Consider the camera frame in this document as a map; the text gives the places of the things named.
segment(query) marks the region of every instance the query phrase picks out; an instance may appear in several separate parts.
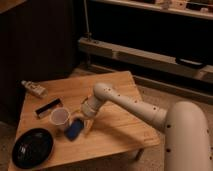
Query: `table leg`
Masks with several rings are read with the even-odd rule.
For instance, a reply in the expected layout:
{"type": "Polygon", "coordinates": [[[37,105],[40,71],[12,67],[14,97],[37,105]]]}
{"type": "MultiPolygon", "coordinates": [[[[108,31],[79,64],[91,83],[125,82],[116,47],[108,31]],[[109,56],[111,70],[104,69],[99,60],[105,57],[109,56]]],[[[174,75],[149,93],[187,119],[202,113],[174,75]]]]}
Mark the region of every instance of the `table leg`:
{"type": "Polygon", "coordinates": [[[143,152],[144,152],[144,149],[142,149],[142,148],[138,150],[138,152],[135,156],[135,161],[138,161],[141,158],[143,152]]]}

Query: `wooden table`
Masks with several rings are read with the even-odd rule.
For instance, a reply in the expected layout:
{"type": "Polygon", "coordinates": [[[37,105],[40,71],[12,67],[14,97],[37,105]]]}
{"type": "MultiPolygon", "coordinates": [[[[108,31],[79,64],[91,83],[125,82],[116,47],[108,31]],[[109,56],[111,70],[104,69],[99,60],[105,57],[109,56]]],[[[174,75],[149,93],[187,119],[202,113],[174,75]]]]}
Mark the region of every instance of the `wooden table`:
{"type": "MultiPolygon", "coordinates": [[[[159,137],[152,127],[111,102],[107,102],[101,108],[88,136],[85,137],[84,134],[80,134],[72,142],[62,133],[58,133],[57,129],[49,122],[49,116],[43,119],[35,117],[36,109],[56,98],[60,98],[63,105],[69,108],[71,112],[79,109],[81,102],[88,94],[92,93],[93,85],[96,82],[112,83],[118,92],[141,100],[130,72],[45,81],[40,84],[47,88],[47,97],[38,99],[26,94],[16,139],[29,129],[37,127],[49,130],[54,137],[54,149],[51,156],[35,169],[144,149],[160,143],[159,137]]],[[[16,168],[13,162],[10,162],[9,170],[20,169],[16,168]]]]}

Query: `black dot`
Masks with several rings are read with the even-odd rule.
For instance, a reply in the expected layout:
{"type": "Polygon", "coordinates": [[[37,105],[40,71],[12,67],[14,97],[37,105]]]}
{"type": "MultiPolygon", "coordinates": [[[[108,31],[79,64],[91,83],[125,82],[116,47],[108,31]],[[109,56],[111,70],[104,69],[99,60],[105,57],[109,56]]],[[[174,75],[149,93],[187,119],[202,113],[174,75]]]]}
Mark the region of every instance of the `black dot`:
{"type": "Polygon", "coordinates": [[[170,152],[171,152],[171,149],[167,148],[167,149],[166,149],[166,152],[170,153],[170,152]]]}

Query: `metal bar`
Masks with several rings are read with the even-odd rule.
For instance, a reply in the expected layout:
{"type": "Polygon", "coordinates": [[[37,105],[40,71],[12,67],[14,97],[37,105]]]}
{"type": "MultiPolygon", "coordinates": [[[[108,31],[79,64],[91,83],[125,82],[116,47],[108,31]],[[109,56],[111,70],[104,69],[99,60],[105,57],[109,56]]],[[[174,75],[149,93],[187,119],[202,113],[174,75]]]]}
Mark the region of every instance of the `metal bar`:
{"type": "Polygon", "coordinates": [[[213,83],[213,79],[206,80],[204,76],[198,76],[199,73],[203,72],[205,75],[208,74],[210,78],[213,78],[213,66],[210,65],[197,70],[177,64],[175,58],[172,56],[147,52],[103,41],[91,40],[88,42],[86,38],[80,38],[78,45],[79,50],[85,53],[213,83]]]}
{"type": "Polygon", "coordinates": [[[128,0],[127,1],[125,0],[91,0],[91,1],[213,20],[212,13],[202,13],[202,12],[197,12],[192,10],[180,10],[175,8],[164,8],[157,4],[148,4],[148,3],[128,1],[128,0]]]}

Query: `floor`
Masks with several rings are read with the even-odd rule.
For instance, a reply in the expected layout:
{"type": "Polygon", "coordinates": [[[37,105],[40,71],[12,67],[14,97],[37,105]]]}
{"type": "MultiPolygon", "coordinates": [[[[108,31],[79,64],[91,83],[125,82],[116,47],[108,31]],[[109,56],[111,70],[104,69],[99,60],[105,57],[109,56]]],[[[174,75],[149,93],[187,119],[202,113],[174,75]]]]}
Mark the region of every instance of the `floor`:
{"type": "MultiPolygon", "coordinates": [[[[76,68],[71,77],[92,75],[94,73],[76,68]]],[[[158,91],[138,85],[144,101],[168,109],[171,104],[180,100],[190,100],[205,112],[209,124],[211,145],[213,146],[213,105],[185,99],[180,96],[158,91]]],[[[16,130],[14,127],[0,122],[0,171],[6,171],[14,143],[16,130]]],[[[74,163],[72,165],[45,169],[45,171],[163,171],[164,135],[159,133],[162,143],[146,149],[139,161],[134,161],[136,151],[102,157],[74,163]]]]}

